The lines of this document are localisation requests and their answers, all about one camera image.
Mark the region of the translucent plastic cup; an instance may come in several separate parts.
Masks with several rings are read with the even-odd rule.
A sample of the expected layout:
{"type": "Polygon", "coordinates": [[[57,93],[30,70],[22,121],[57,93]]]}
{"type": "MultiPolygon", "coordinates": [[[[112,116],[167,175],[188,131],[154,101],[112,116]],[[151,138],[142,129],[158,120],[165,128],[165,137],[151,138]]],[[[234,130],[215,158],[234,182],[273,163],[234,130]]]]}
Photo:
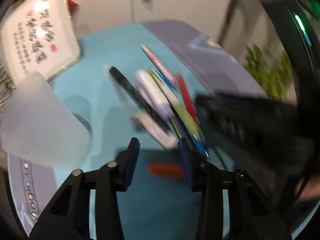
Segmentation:
{"type": "Polygon", "coordinates": [[[86,154],[89,131],[33,72],[18,84],[3,112],[1,145],[33,163],[72,169],[86,154]]]}

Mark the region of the green floral pen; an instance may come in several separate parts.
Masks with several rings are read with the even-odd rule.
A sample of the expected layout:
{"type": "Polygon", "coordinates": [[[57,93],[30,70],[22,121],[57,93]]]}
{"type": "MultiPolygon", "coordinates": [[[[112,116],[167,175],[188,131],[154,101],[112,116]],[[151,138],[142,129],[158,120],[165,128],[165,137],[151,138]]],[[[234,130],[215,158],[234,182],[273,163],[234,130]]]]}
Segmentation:
{"type": "Polygon", "coordinates": [[[159,75],[151,68],[147,69],[148,74],[153,78],[159,89],[162,91],[164,96],[167,98],[171,107],[175,111],[177,117],[184,124],[187,129],[189,135],[191,136],[195,146],[199,150],[199,152],[205,156],[209,157],[206,141],[204,139],[203,133],[199,124],[191,117],[187,109],[182,105],[182,103],[178,100],[177,96],[172,92],[172,90],[166,85],[159,75]]]}

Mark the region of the red pen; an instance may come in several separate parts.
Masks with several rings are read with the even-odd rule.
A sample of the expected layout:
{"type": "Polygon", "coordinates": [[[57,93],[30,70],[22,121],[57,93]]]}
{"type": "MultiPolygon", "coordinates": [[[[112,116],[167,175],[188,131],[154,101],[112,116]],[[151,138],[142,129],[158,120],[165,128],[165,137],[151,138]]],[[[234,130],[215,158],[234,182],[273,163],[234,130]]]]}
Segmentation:
{"type": "Polygon", "coordinates": [[[188,113],[191,115],[191,117],[197,122],[199,123],[199,120],[197,118],[197,113],[195,110],[195,107],[193,106],[193,102],[191,100],[190,94],[188,92],[187,86],[185,84],[185,81],[182,77],[182,75],[180,73],[177,73],[176,75],[176,79],[178,82],[178,85],[180,87],[180,91],[181,91],[181,95],[186,107],[186,110],[188,111],[188,113]]]}

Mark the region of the pink white eraser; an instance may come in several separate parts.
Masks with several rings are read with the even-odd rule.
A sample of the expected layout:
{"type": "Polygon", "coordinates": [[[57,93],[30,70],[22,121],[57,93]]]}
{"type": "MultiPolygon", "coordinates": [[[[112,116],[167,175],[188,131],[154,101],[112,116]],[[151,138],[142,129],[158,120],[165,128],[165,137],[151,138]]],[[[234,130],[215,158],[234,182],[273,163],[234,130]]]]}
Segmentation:
{"type": "Polygon", "coordinates": [[[178,147],[176,136],[171,132],[166,132],[147,113],[136,113],[133,118],[166,150],[170,151],[178,147]]]}

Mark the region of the pink patterned pen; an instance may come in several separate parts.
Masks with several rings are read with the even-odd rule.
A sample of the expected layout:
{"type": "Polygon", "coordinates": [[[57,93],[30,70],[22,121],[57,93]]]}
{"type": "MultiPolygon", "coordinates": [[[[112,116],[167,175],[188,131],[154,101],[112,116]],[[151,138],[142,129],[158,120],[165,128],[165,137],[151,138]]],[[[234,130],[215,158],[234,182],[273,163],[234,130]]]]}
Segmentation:
{"type": "Polygon", "coordinates": [[[140,45],[142,51],[147,55],[151,62],[156,66],[156,68],[161,72],[161,74],[169,81],[170,85],[178,89],[179,85],[176,80],[176,77],[172,74],[170,70],[159,60],[156,54],[150,50],[147,46],[140,45]]]}

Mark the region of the white purple correction tape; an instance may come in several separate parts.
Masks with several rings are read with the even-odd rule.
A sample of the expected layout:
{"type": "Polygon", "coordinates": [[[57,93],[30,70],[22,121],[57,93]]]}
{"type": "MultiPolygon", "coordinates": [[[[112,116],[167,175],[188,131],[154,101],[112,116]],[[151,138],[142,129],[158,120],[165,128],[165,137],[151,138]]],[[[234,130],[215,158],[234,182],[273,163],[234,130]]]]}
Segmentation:
{"type": "Polygon", "coordinates": [[[136,72],[136,81],[137,90],[164,120],[174,116],[167,98],[146,70],[140,69],[136,72]]]}

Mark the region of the black marker pen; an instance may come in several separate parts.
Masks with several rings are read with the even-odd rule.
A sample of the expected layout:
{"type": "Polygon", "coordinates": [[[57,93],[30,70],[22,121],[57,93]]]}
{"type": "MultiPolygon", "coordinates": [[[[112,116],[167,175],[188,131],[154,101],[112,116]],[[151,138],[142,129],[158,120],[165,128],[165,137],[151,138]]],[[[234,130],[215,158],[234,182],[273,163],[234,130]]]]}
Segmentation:
{"type": "Polygon", "coordinates": [[[120,85],[127,94],[135,101],[135,103],[144,109],[146,113],[166,132],[171,131],[171,128],[166,121],[151,107],[151,105],[143,98],[142,94],[131,85],[129,80],[114,66],[108,70],[109,74],[120,85]]]}

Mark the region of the green potted plant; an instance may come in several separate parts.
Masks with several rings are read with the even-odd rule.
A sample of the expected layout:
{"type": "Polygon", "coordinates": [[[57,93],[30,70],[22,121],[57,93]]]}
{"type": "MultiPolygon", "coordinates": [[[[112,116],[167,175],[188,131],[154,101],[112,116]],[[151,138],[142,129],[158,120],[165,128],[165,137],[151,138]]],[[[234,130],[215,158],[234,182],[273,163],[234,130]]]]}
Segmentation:
{"type": "Polygon", "coordinates": [[[293,78],[290,59],[286,51],[274,57],[270,50],[256,44],[246,46],[244,68],[251,74],[269,99],[283,101],[287,95],[287,83],[293,78]]]}

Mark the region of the blue grey desk mat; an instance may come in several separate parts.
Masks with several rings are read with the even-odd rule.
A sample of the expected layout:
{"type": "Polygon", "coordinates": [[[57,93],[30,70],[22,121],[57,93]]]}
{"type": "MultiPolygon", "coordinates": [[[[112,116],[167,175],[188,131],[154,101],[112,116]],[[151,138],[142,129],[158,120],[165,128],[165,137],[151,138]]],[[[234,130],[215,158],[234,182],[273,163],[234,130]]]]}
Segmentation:
{"type": "Polygon", "coordinates": [[[125,238],[193,239],[200,194],[191,192],[183,181],[148,173],[148,162],[174,161],[175,156],[136,128],[131,116],[137,106],[130,100],[123,103],[127,95],[106,71],[114,65],[134,82],[137,70],[151,66],[141,44],[151,48],[168,68],[180,72],[192,95],[265,93],[232,55],[208,45],[208,37],[191,25],[171,20],[121,25],[82,38],[81,60],[50,82],[91,136],[78,168],[96,170],[125,149],[132,138],[140,141],[132,185],[118,196],[125,238]]]}

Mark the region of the framed calligraphy sign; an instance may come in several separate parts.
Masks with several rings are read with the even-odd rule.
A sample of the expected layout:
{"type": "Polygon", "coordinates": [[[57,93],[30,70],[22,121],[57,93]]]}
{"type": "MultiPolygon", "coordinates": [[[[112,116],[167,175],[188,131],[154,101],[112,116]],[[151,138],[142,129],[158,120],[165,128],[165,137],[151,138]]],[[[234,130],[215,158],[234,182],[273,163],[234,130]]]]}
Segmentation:
{"type": "Polygon", "coordinates": [[[1,46],[15,85],[33,72],[59,75],[81,56],[68,1],[23,1],[1,27],[1,46]]]}

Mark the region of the red hanging ornament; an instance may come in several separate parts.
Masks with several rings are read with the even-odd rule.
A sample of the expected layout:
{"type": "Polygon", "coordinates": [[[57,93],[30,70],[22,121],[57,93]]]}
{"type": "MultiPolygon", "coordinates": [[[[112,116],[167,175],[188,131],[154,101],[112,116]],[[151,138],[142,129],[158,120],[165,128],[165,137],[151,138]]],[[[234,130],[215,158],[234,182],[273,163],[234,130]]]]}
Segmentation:
{"type": "Polygon", "coordinates": [[[78,7],[78,4],[75,3],[73,0],[67,0],[67,2],[70,11],[74,11],[78,7]]]}

